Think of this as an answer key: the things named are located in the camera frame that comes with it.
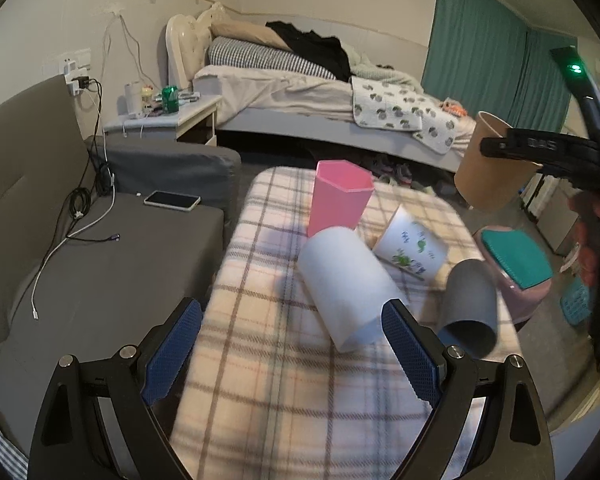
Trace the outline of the person's hand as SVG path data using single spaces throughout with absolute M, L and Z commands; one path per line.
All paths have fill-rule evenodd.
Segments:
M 600 197 L 578 193 L 569 199 L 569 208 L 580 215 L 575 230 L 575 240 L 580 245 L 580 278 L 586 286 L 592 287 L 597 284 L 599 268 L 597 235 L 592 234 L 592 229 L 600 222 Z

